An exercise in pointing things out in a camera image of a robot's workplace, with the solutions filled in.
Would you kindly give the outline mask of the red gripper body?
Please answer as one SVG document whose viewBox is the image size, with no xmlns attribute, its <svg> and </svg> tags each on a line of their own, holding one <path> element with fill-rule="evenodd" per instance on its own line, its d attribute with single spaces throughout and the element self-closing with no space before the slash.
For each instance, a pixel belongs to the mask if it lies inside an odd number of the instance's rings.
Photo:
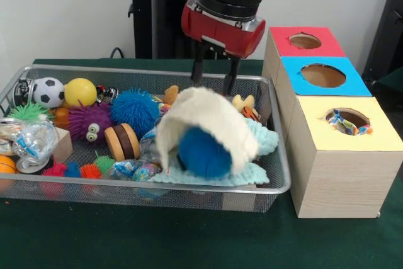
<svg viewBox="0 0 403 269">
<path fill-rule="evenodd" d="M 181 17 L 184 34 L 198 42 L 221 47 L 225 53 L 245 59 L 259 45 L 266 26 L 265 20 L 227 20 L 205 11 L 198 0 L 187 0 Z"/>
</svg>

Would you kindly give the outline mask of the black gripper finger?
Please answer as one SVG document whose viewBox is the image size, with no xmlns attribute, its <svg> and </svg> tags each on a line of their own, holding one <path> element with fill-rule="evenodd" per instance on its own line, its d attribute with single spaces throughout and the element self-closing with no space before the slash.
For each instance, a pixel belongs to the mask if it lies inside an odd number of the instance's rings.
<svg viewBox="0 0 403 269">
<path fill-rule="evenodd" d="M 191 72 L 191 80 L 194 84 L 201 84 L 203 78 L 203 61 L 206 52 L 209 50 L 209 44 L 202 40 L 196 50 L 193 68 Z"/>
<path fill-rule="evenodd" d="M 237 79 L 237 74 L 240 66 L 241 59 L 238 57 L 229 57 L 230 59 L 230 69 L 229 72 L 224 77 L 224 83 L 222 86 L 222 95 L 230 96 L 234 83 Z"/>
</svg>

